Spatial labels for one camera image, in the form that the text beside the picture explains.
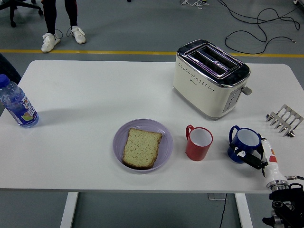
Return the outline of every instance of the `mug handle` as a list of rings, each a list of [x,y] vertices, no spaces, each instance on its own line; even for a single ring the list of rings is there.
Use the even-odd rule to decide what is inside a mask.
[[[233,127],[230,129],[230,132],[229,132],[229,142],[230,142],[230,143],[232,142],[232,133],[233,133],[233,130],[234,130],[234,129],[237,129],[237,131],[239,131],[239,130],[240,130],[240,127],[237,126],[237,125],[235,125],[235,126],[233,126]]]
[[[190,132],[191,132],[194,129],[194,127],[192,125],[188,125],[186,127],[186,138],[187,138],[187,140],[188,140],[189,134],[190,134],[189,129],[190,129]]]

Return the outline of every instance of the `metal toast rack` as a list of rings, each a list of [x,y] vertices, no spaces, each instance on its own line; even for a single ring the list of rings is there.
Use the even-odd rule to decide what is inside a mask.
[[[275,129],[281,127],[279,133],[286,131],[283,136],[287,135],[289,137],[295,136],[294,129],[296,129],[297,126],[303,121],[303,117],[287,105],[283,105],[276,114],[274,112],[267,114],[266,118],[267,122],[272,120],[270,126],[276,124]]]

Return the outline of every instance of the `toaster chrome top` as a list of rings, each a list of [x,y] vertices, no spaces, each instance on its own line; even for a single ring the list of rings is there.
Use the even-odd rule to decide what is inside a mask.
[[[236,86],[250,75],[249,67],[206,40],[195,40],[177,50],[177,56],[220,87]]]

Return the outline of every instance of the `toaster lever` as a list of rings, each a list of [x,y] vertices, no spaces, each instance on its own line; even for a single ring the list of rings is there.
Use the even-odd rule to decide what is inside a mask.
[[[242,88],[242,92],[246,95],[250,95],[252,93],[252,90],[248,87]]]

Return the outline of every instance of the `red mug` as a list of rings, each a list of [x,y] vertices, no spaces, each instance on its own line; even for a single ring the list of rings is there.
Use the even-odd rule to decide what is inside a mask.
[[[213,142],[211,132],[203,127],[189,125],[186,128],[186,138],[186,155],[194,161],[203,160]]]

